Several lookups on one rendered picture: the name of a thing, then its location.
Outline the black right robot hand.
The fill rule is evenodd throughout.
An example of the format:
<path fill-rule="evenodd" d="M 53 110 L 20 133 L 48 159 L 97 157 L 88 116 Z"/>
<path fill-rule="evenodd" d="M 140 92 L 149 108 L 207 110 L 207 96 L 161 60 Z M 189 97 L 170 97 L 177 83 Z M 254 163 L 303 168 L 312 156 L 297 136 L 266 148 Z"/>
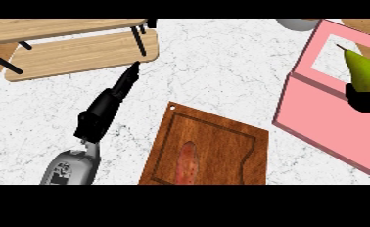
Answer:
<path fill-rule="evenodd" d="M 370 92 L 356 92 L 350 83 L 344 84 L 344 97 L 349 105 L 361 112 L 370 113 Z"/>

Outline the long red vegetable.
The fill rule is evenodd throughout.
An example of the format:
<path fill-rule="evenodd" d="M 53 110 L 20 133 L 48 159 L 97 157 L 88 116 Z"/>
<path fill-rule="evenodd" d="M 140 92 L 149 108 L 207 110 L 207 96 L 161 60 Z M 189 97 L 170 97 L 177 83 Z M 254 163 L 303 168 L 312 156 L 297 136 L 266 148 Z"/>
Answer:
<path fill-rule="evenodd" d="M 174 183 L 189 185 L 195 182 L 198 173 L 198 156 L 195 144 L 187 141 L 179 152 L 176 161 Z"/>

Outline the pale wooden tiered rack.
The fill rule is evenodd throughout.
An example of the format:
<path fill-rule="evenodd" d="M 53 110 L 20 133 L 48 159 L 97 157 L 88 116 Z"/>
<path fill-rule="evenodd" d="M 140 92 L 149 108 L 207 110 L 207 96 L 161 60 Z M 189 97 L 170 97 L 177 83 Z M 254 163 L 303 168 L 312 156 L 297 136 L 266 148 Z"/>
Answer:
<path fill-rule="evenodd" d="M 48 37 L 130 28 L 76 39 L 29 45 Z M 0 19 L 0 49 L 10 48 L 4 78 L 10 82 L 149 62 L 156 58 L 155 19 Z"/>

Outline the green pear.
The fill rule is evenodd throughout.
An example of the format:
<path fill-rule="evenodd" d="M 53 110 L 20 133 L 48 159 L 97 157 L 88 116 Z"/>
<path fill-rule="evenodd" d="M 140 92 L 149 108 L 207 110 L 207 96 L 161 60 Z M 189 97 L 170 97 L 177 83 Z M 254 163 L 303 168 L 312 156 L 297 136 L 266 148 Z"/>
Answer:
<path fill-rule="evenodd" d="M 370 59 L 353 51 L 343 50 L 343 60 L 350 74 L 350 84 L 356 92 L 370 92 Z"/>

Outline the grey bowl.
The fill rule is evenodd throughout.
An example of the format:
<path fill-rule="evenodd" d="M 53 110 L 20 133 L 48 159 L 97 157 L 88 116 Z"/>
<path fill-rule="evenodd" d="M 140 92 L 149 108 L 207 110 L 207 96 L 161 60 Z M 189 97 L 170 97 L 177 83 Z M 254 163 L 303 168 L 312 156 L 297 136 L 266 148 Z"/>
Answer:
<path fill-rule="evenodd" d="M 318 21 L 318 19 L 276 19 L 278 24 L 293 31 L 309 31 Z"/>

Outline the brown wooden cutting board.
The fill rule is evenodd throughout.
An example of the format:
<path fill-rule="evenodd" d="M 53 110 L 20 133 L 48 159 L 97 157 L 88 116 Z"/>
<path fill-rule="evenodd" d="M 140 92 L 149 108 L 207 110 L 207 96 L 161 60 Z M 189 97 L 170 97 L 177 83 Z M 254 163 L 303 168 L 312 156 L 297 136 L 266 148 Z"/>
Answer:
<path fill-rule="evenodd" d="M 269 131 L 167 103 L 139 184 L 173 185 L 186 142 L 195 144 L 198 185 L 264 185 Z"/>

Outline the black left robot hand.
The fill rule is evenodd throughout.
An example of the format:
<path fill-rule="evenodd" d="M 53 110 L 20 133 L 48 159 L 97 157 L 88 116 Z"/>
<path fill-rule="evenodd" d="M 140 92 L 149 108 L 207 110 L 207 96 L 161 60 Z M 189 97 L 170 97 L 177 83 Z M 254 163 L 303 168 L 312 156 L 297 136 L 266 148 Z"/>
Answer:
<path fill-rule="evenodd" d="M 87 142 L 97 143 L 105 135 L 119 104 L 139 79 L 136 61 L 121 74 L 113 86 L 106 88 L 94 98 L 88 108 L 78 115 L 78 126 L 74 136 Z"/>

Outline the pink cardboard box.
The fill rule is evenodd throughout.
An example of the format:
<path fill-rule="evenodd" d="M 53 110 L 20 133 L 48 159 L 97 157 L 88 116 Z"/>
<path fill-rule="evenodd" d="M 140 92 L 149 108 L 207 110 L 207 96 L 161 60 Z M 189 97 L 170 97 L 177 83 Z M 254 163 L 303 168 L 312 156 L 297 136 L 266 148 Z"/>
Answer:
<path fill-rule="evenodd" d="M 287 74 L 272 124 L 370 175 L 370 113 L 344 97 L 344 82 L 312 69 L 328 37 L 370 47 L 370 34 L 319 20 Z"/>

